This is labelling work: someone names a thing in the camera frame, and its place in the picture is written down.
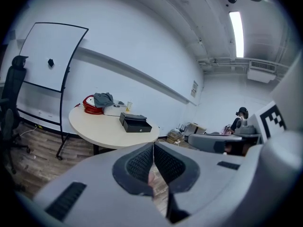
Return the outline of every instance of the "wooden floor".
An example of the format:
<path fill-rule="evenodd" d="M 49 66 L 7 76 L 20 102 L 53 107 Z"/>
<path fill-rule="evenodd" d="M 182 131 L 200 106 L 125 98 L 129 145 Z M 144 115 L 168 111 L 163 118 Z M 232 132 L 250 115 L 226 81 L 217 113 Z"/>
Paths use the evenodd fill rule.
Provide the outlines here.
<path fill-rule="evenodd" d="M 16 131 L 22 134 L 33 129 L 33 126 L 24 123 L 20 124 Z M 25 186 L 26 191 L 24 194 L 29 198 L 32 198 L 49 181 L 93 155 L 93 146 L 91 143 L 83 139 L 69 138 L 61 151 L 63 160 L 59 161 L 55 158 L 55 155 L 61 144 L 61 137 L 39 128 L 22 135 L 21 143 L 28 145 L 31 152 L 28 154 L 25 149 L 12 149 L 13 163 L 17 171 L 13 175 L 13 179 L 16 183 Z M 185 142 L 179 145 L 191 148 Z M 6 160 L 6 168 L 11 172 L 7 159 L 4 160 Z M 154 190 L 153 200 L 158 210 L 165 216 L 168 187 L 155 165 L 152 166 L 151 172 L 155 175 L 154 180 L 150 183 L 150 186 Z"/>

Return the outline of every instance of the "desk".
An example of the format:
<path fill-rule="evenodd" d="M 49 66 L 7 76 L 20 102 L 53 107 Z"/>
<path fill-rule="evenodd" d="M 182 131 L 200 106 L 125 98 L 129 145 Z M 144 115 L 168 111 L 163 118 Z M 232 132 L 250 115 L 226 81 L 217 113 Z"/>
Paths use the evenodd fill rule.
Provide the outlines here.
<path fill-rule="evenodd" d="M 198 129 L 202 129 L 202 130 L 204 130 L 204 132 L 206 131 L 206 128 L 203 128 L 202 126 L 197 125 L 196 123 L 190 123 L 190 124 L 191 124 L 191 125 L 194 125 L 195 128 L 196 128 L 194 134 L 197 133 Z"/>
<path fill-rule="evenodd" d="M 98 147 L 104 147 L 102 153 L 132 145 L 155 142 L 159 137 L 158 126 L 151 121 L 149 133 L 126 133 L 119 117 L 108 115 L 93 115 L 84 112 L 83 106 L 75 107 L 69 114 L 69 121 L 75 132 L 83 139 L 94 144 L 94 155 Z"/>

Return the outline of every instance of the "ceiling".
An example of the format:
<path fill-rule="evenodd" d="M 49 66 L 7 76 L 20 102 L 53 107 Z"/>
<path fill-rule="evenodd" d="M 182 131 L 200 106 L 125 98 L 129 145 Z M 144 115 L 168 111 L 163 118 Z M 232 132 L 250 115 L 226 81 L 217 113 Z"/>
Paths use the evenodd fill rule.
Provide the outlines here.
<path fill-rule="evenodd" d="M 205 73 L 246 73 L 250 58 L 286 73 L 301 47 L 287 16 L 270 0 L 137 0 L 161 16 L 180 35 Z M 244 57 L 236 59 L 229 12 L 239 11 L 244 32 Z"/>

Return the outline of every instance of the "black hair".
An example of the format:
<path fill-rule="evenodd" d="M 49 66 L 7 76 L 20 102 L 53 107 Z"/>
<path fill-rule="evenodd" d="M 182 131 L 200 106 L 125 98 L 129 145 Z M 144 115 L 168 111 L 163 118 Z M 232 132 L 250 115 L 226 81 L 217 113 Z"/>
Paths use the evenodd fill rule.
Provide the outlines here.
<path fill-rule="evenodd" d="M 238 112 L 236 112 L 236 115 L 239 116 L 239 114 L 242 113 L 245 119 L 248 119 L 248 110 L 245 107 L 241 107 Z"/>

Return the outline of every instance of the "cable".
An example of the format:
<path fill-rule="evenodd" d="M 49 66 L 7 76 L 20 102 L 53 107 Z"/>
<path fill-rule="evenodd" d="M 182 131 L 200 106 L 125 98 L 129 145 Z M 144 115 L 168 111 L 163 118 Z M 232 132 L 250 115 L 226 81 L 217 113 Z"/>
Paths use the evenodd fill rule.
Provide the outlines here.
<path fill-rule="evenodd" d="M 179 145 L 179 143 L 180 143 L 180 140 L 177 140 L 177 141 L 175 141 L 174 143 L 177 143 L 177 144 L 178 144 L 178 146 L 180 146 L 180 145 Z"/>
<path fill-rule="evenodd" d="M 27 133 L 27 132 L 34 131 L 37 127 L 38 127 L 38 126 L 36 126 L 33 130 L 23 132 L 22 134 L 20 134 L 20 137 L 21 137 L 23 134 Z"/>

